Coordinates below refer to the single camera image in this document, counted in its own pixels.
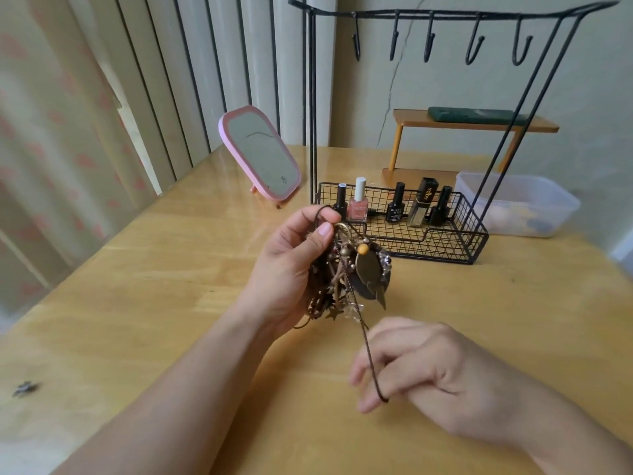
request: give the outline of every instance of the person's left hand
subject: person's left hand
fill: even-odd
[[[288,332],[305,314],[308,269],[332,242],[332,224],[341,221],[332,208],[324,208],[319,214],[323,223],[306,238],[320,208],[300,209],[271,235],[239,297],[240,306],[272,326],[275,337]]]

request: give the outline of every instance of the mirror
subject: mirror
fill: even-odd
[[[299,186],[297,162],[260,110],[249,105],[229,111],[218,128],[228,150],[266,198],[285,200]]]

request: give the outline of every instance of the top bar of rack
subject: top bar of rack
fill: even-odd
[[[467,21],[477,20],[516,20],[519,16],[522,19],[548,19],[548,18],[569,18],[584,17],[594,11],[605,10],[620,3],[619,0],[590,3],[588,5],[570,8],[564,11],[553,13],[503,13],[495,11],[461,11],[461,10],[370,10],[370,11],[326,11],[306,5],[297,0],[288,0],[291,6],[304,11],[321,16],[336,16],[346,18],[374,18],[374,19],[394,19],[396,13],[400,19],[429,19],[433,14],[434,21]]]

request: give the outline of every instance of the shelf leg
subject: shelf leg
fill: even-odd
[[[398,150],[400,148],[400,138],[402,137],[402,125],[396,125],[396,138],[394,138],[394,147],[391,150],[391,162],[389,164],[389,171],[393,172],[396,167],[396,159],[398,158]]]
[[[506,151],[506,154],[503,157],[503,160],[501,160],[501,163],[499,164],[499,167],[497,168],[497,172],[501,173],[503,169],[505,168],[505,166],[508,164],[508,159],[510,158],[511,153],[514,150],[514,147],[517,146],[518,137],[520,134],[521,134],[521,130],[517,130],[515,132],[514,136],[512,137],[512,140],[510,141],[510,146],[508,146],[508,151]]]

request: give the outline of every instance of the dark green case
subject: dark green case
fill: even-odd
[[[508,125],[514,112],[511,110],[485,110],[480,108],[446,108],[432,106],[429,116],[442,123],[473,123],[476,125]],[[527,123],[527,115],[519,114],[515,125]]]

